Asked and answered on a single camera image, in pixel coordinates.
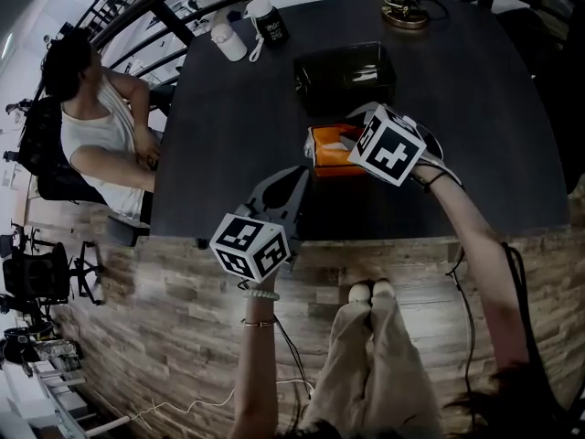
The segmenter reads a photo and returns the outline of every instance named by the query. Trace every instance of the white shoe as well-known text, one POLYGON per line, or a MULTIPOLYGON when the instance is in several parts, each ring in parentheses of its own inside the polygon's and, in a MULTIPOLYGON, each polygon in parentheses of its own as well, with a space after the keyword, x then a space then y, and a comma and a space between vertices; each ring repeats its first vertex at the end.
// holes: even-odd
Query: white shoe
POLYGON ((372 294, 369 292, 367 284, 354 284, 349 290, 350 303, 369 303, 371 298, 372 294))
POLYGON ((389 280, 386 278, 382 278, 381 280, 377 280, 374 283, 374 289, 372 291, 374 297, 379 294, 388 293, 390 296, 395 297, 396 293, 394 292, 394 286, 390 283, 389 280))

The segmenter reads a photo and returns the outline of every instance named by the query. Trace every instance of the floor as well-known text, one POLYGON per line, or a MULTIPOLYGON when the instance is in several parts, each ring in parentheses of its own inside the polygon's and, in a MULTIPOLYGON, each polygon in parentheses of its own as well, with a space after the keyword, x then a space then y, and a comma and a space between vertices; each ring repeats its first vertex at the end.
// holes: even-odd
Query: floor
MULTIPOLYGON (((534 332, 548 376, 569 405, 585 375, 585 181, 570 198, 572 226, 531 236, 508 237, 522 252, 529 283, 534 332)), ((223 273, 211 252, 190 240, 146 238, 135 249, 109 244, 101 206, 29 203, 28 222, 45 239, 62 241, 69 255, 82 239, 100 243, 106 272, 103 306, 76 298, 54 310, 67 337, 85 352, 81 393, 113 417, 162 402, 186 409, 194 400, 222 403, 234 384, 244 300, 236 279, 223 273)), ((329 330, 350 284, 388 276, 397 288, 407 329, 419 349, 440 404, 464 391, 467 325, 462 300, 445 276, 457 249, 453 238, 414 241, 305 244, 292 273, 281 273, 276 314, 298 347, 314 385, 327 354, 329 330)), ((471 366, 475 389, 489 385, 493 352, 475 285, 460 276, 477 327, 471 366)), ((277 336, 279 380, 297 379, 293 357, 277 336)), ((306 402, 301 384, 296 384, 306 402)), ((295 402, 292 384, 279 386, 281 426, 295 402)), ((447 431, 469 419, 443 411, 447 431)), ((197 404, 189 414, 166 405, 129 424, 133 437, 226 437, 233 401, 223 407, 197 404)))

